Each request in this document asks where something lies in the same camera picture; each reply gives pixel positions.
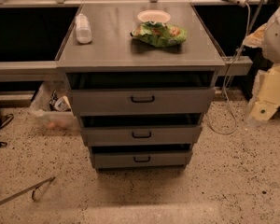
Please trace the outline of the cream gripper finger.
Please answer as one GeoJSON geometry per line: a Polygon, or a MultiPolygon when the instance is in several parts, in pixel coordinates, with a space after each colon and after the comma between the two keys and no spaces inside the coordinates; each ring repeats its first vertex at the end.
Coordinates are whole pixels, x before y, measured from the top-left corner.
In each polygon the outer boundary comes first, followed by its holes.
{"type": "Polygon", "coordinates": [[[280,64],[261,75],[261,84],[248,118],[255,122],[268,121],[280,107],[280,64]]]}

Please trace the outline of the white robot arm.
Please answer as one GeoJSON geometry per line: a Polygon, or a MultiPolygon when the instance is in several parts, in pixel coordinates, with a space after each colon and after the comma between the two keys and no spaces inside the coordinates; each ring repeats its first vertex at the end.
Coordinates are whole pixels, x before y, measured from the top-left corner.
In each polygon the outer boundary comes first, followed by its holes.
{"type": "Polygon", "coordinates": [[[262,48],[263,57],[273,62],[262,76],[259,93],[248,115],[250,120],[267,121],[280,107],[280,7],[265,24],[245,38],[244,44],[250,48],[262,48]]]}

